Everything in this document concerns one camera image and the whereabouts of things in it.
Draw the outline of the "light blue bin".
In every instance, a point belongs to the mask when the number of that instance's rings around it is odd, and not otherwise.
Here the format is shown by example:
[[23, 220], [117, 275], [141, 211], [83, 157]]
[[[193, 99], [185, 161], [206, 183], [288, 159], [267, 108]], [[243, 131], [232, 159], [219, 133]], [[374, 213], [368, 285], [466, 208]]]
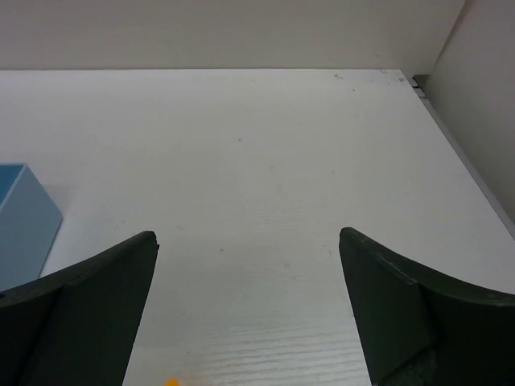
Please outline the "light blue bin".
[[39, 277], [62, 220], [28, 165], [1, 165], [1, 290]]

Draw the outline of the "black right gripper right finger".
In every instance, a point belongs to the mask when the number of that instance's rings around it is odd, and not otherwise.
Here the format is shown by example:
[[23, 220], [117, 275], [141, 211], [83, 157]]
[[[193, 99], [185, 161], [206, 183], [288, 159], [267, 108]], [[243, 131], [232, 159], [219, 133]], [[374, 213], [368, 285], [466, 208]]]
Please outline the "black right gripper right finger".
[[514, 296], [450, 277], [354, 228], [340, 259], [373, 385], [512, 385]]

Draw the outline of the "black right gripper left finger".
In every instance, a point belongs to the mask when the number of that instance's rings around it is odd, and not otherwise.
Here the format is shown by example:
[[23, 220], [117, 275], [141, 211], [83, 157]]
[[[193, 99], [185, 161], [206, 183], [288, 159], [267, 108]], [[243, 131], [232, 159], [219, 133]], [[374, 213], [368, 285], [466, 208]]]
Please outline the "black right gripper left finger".
[[3, 385], [122, 384], [159, 245], [140, 232], [1, 293]]

